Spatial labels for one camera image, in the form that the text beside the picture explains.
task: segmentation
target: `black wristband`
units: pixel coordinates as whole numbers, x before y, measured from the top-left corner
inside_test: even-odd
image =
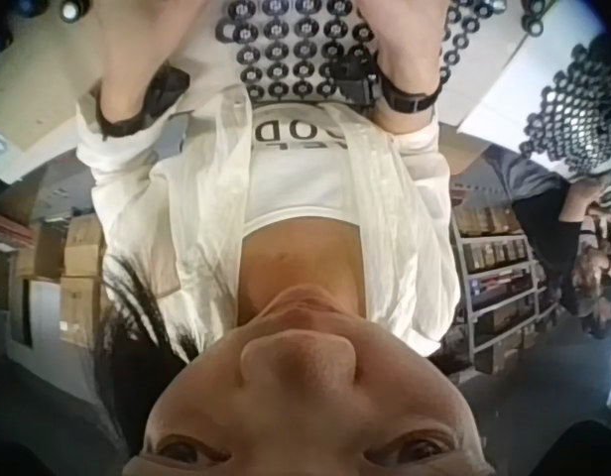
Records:
[[[389,107],[396,112],[402,114],[416,114],[426,111],[435,105],[442,93],[442,82],[437,86],[437,90],[429,96],[423,93],[411,94],[405,92],[396,87],[390,78],[385,75],[381,67],[378,66],[378,58],[376,58],[375,63],[381,77],[383,97],[387,101],[387,104],[389,104]]]
[[[120,122],[109,122],[96,98],[96,121],[103,138],[126,137],[151,127],[188,90],[190,76],[170,65],[164,65],[152,79],[142,110],[134,117]]]

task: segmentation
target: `nose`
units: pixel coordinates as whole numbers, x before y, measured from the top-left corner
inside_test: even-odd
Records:
[[[342,393],[356,377],[356,351],[347,339],[309,330],[288,330],[250,342],[241,356],[245,385],[301,398]]]

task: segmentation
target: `white cardigan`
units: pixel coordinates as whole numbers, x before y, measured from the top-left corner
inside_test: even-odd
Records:
[[[236,326],[254,111],[242,86],[191,105],[183,152],[158,162],[153,145],[177,107],[147,130],[104,141],[87,96],[78,104],[77,155],[96,179],[92,196],[107,256],[137,260],[170,334],[184,326],[204,349]],[[460,296],[437,119],[395,137],[345,106],[320,107],[347,140],[366,317],[428,356],[439,348]]]

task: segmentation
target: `eye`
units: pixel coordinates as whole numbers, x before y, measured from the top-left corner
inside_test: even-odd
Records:
[[[193,468],[208,468],[230,459],[229,454],[209,448],[199,441],[182,437],[171,437],[167,440],[159,445],[158,455]]]
[[[410,434],[398,438],[382,449],[365,453],[365,457],[373,464],[390,468],[423,461],[451,449],[443,438]]]

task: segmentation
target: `white shelving unit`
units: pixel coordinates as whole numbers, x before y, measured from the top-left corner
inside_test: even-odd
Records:
[[[546,290],[546,287],[538,288],[538,282],[535,278],[536,275],[536,265],[537,260],[535,260],[533,256],[533,250],[531,249],[526,235],[524,234],[513,234],[513,235],[495,235],[495,236],[480,236],[473,238],[462,238],[460,235],[459,229],[457,228],[457,224],[455,220],[451,220],[451,230],[453,234],[453,238],[455,241],[455,248],[457,253],[457,259],[459,261],[460,270],[461,270],[461,280],[463,286],[463,296],[466,304],[466,324],[468,329],[468,353],[469,359],[471,362],[475,361],[475,354],[478,354],[486,349],[493,347],[499,342],[507,339],[508,337],[516,334],[517,332],[522,331],[525,327],[538,322],[546,317],[548,317],[556,308],[556,304],[551,305],[548,309],[540,309],[540,300],[538,298],[539,294]],[[488,243],[504,243],[509,241],[519,241],[522,240],[525,242],[526,249],[528,252],[528,258],[526,261],[522,263],[516,263],[509,266],[505,266],[503,268],[497,268],[495,270],[484,271],[480,273],[470,273],[468,272],[468,268],[466,266],[466,260],[464,258],[464,246],[465,245],[474,245],[474,244],[488,244]],[[518,295],[507,297],[500,302],[497,302],[492,305],[485,306],[478,310],[473,310],[473,300],[471,294],[471,281],[490,278],[493,276],[502,276],[513,273],[517,270],[528,270],[533,281],[533,285],[528,290],[519,293]],[[509,305],[513,302],[516,302],[522,298],[534,295],[535,298],[535,313],[516,324],[512,328],[506,330],[500,335],[482,343],[475,344],[475,324],[478,321],[479,317],[487,312],[499,309],[505,305]]]

